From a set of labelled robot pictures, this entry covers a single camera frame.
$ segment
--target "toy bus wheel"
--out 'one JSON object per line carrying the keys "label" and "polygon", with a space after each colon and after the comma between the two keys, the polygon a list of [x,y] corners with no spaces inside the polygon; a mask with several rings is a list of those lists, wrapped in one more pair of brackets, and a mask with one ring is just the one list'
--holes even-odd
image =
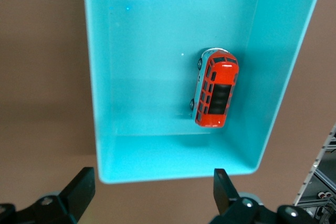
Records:
{"label": "toy bus wheel", "polygon": [[193,110],[194,109],[194,104],[195,104],[195,100],[191,99],[190,101],[190,109]]}
{"label": "toy bus wheel", "polygon": [[202,68],[202,58],[198,60],[197,67],[199,70]]}

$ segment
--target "brown background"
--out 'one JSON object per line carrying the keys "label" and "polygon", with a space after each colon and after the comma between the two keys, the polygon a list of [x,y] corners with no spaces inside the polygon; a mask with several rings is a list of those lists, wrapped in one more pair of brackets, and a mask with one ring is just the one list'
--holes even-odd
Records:
{"label": "brown background", "polygon": [[[335,0],[318,0],[260,169],[233,177],[291,204],[335,122]],[[0,0],[0,202],[22,209],[95,166],[83,0]],[[103,185],[81,223],[208,223],[212,178]]]}

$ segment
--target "bolt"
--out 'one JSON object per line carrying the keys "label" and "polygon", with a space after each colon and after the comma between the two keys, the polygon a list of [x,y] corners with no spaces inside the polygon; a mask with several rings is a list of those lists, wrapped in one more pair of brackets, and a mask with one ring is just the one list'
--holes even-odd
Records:
{"label": "bolt", "polygon": [[2,213],[5,212],[5,211],[6,211],[6,208],[3,207],[3,206],[0,206],[0,214],[2,214]]}
{"label": "bolt", "polygon": [[244,198],[242,202],[243,202],[243,204],[244,204],[245,206],[247,206],[247,207],[252,207],[252,206],[253,206],[252,201],[249,200],[249,199],[247,199],[247,198]]}
{"label": "bolt", "polygon": [[299,215],[298,212],[294,208],[292,208],[292,207],[286,207],[285,208],[285,212],[287,214],[291,215],[292,217],[296,217],[296,216]]}
{"label": "bolt", "polygon": [[42,201],[41,201],[41,205],[42,206],[47,206],[50,203],[52,203],[53,199],[50,197],[45,197]]}

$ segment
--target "toy car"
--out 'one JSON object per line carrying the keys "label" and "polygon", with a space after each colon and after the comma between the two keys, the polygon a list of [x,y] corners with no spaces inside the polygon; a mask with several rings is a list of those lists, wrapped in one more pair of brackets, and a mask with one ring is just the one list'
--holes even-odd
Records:
{"label": "toy car", "polygon": [[236,57],[222,48],[211,48],[198,60],[192,118],[202,127],[223,127],[238,77]]}

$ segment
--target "turquoise tray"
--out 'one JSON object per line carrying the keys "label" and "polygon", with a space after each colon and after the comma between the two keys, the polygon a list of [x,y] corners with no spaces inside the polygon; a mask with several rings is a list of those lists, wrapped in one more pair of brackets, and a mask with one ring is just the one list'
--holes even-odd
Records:
{"label": "turquoise tray", "polygon": [[[257,170],[317,0],[85,0],[104,183]],[[226,123],[191,119],[197,61],[238,59]]]}

